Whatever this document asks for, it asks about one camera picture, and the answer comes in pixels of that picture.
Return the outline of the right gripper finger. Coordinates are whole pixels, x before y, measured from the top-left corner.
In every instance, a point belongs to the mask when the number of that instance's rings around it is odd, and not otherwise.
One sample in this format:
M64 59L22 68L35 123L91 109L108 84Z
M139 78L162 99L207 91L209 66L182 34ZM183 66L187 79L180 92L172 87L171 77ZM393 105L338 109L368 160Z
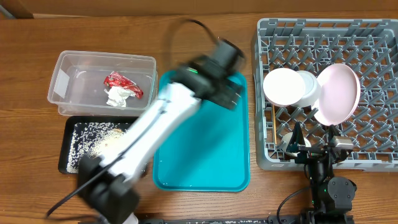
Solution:
M335 136L341 136L341 133L335 125L330 125L328 127L328 139L333 139Z
M294 126L292 137L289 141L289 149L298 149L300 146L305 146L305 140L302 134L300 123L297 122Z

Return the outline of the wooden chopstick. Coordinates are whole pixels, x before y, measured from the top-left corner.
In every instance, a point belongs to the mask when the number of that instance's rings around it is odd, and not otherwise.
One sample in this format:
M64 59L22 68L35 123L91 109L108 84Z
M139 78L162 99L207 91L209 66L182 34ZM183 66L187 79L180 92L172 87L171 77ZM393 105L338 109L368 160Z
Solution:
M277 146L277 133L276 133L276 117L275 117L275 106L271 106L272 109L272 126L273 126L273 138L275 147Z

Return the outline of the pink round plate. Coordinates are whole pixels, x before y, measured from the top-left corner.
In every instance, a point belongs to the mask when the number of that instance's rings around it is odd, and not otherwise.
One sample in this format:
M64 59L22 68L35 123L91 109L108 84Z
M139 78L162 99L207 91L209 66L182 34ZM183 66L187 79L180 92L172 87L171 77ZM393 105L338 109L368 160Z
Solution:
M335 63L325 68L317 81L321 92L311 106L317 110L315 119L325 126L346 121L357 108L361 94L356 73L345 64Z

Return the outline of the pink bowl with food scraps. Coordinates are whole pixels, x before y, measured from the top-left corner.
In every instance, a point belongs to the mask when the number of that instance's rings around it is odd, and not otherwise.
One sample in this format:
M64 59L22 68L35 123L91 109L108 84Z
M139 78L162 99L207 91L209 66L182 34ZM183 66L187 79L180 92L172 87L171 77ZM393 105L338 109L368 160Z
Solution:
M277 68L264 77L263 91L273 105L289 106L303 97L305 82L298 72L289 68Z

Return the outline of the white napkin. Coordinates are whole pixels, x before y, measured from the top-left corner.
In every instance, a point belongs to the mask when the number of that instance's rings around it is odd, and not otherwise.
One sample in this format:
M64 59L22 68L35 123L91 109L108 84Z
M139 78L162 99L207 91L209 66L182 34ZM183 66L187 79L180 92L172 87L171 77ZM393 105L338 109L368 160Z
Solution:
M126 100L130 96L136 96L133 91L120 86L113 86L110 90L104 89L104 92L108 95L106 104L115 107L126 107Z

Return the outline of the red snack wrapper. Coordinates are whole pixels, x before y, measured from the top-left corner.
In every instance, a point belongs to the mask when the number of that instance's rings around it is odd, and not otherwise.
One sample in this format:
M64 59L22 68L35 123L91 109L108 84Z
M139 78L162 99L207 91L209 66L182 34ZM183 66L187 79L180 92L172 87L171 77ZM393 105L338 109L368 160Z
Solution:
M120 75L118 72L111 72L110 75L106 76L104 79L104 85L108 87L122 87L125 90L131 90L133 92L133 96L137 99L141 99L144 95L143 90L132 80L126 78L125 76Z

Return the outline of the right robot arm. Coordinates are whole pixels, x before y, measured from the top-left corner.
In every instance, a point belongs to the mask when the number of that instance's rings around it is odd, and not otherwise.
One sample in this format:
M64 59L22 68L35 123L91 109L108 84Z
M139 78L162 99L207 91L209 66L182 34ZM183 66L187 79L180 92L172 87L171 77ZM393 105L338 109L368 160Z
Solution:
M352 210L352 201L357 190L356 184L333 172L333 165L343 162L353 151L354 144L344 137L334 125L327 129L328 142L322 147L307 147L301 126L296 123L287 152L296 153L296 164L304 165L304 173L309 186L302 188L286 200L310 190L312 208L305 208L295 219L295 223L353 223L353 217L346 213Z

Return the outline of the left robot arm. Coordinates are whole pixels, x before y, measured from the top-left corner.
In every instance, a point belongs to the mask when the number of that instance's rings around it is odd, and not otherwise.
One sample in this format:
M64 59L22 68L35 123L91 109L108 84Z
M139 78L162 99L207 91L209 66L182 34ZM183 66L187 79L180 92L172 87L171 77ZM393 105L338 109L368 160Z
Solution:
M233 109L243 89L229 78L245 57L227 40L211 55L202 55L175 69L156 101L106 152L83 156L78 165L76 195L108 223L137 223L133 215L139 194L132 185L159 146L204 100Z

